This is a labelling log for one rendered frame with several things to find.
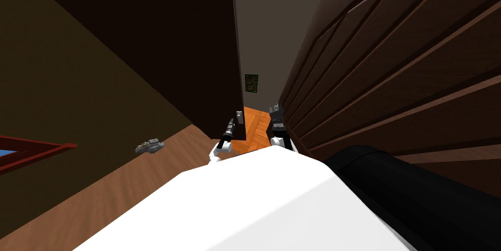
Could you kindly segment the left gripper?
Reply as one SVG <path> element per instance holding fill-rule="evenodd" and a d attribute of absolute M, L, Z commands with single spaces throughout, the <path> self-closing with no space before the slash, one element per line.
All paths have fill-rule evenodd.
<path fill-rule="evenodd" d="M 226 130 L 223 134 L 222 139 L 226 141 L 230 141 L 233 137 L 233 132 L 235 129 L 234 119 L 231 118 L 227 124 Z"/>

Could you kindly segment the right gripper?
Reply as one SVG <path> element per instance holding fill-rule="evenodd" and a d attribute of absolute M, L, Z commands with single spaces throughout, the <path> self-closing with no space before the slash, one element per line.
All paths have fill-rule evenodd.
<path fill-rule="evenodd" d="M 269 107 L 269 115 L 273 125 L 283 124 L 284 111 L 280 103 Z"/>

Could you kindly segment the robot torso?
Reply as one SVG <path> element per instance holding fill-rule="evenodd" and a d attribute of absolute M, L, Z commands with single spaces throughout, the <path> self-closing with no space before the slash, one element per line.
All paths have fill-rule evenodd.
<path fill-rule="evenodd" d="M 270 146 L 182 172 L 74 251 L 409 251 L 325 164 Z"/>

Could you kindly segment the small grey lumpy object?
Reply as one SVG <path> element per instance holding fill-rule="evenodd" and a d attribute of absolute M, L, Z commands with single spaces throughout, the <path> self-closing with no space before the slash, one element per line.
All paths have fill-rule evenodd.
<path fill-rule="evenodd" d="M 164 146 L 165 146 L 165 143 L 160 142 L 160 140 L 158 138 L 149 139 L 148 141 L 139 145 L 135 149 L 135 152 L 138 154 L 142 154 L 142 153 L 153 154 L 153 153 L 159 151 L 160 149 L 162 149 Z"/>

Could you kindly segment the dark brown door leaf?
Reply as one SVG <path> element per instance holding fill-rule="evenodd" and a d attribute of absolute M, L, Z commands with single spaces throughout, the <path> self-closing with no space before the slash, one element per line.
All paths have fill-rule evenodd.
<path fill-rule="evenodd" d="M 209 138 L 243 109 L 234 0 L 55 0 Z"/>

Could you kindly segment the brown panelled door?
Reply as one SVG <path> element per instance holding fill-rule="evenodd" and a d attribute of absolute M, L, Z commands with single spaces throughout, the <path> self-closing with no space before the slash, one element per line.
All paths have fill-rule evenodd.
<path fill-rule="evenodd" d="M 501 0 L 321 0 L 280 101 L 304 155 L 366 144 L 501 198 Z"/>

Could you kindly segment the red framed window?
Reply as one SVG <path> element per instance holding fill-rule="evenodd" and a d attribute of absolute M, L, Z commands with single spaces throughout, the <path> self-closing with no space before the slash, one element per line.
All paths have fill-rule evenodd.
<path fill-rule="evenodd" d="M 0 150 L 9 151 L 0 156 L 0 175 L 39 162 L 48 157 L 77 147 L 75 143 L 56 144 L 23 138 L 0 136 Z"/>

